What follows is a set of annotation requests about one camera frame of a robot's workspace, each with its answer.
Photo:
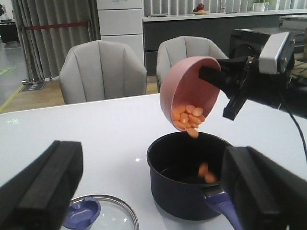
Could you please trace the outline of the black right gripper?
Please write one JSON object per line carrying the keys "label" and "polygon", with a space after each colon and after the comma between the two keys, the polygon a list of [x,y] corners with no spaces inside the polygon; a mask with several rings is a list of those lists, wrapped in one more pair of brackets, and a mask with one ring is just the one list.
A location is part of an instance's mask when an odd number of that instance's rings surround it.
{"label": "black right gripper", "polygon": [[[307,82],[292,77],[294,53],[285,73],[276,75],[259,72],[260,53],[255,56],[242,56],[229,59],[218,59],[221,70],[202,66],[199,79],[202,79],[222,90],[229,98],[223,116],[234,120],[246,100],[251,100],[282,111],[290,111],[302,118],[307,117]],[[232,77],[229,72],[243,72],[240,79],[235,80],[232,94]]]}

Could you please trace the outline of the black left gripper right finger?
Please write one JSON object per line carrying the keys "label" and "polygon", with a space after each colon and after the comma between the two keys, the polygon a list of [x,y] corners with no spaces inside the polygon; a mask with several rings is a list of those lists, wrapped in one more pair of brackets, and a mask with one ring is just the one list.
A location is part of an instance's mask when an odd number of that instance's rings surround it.
{"label": "black left gripper right finger", "polygon": [[252,147],[227,147],[222,188],[244,230],[305,230],[307,182]]}

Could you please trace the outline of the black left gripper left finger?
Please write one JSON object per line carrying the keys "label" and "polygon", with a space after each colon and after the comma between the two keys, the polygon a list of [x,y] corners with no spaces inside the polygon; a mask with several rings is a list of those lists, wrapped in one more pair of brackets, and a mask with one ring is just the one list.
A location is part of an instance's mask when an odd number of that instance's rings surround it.
{"label": "black left gripper left finger", "polygon": [[0,188],[2,230],[59,230],[83,174],[80,142],[54,141]]}

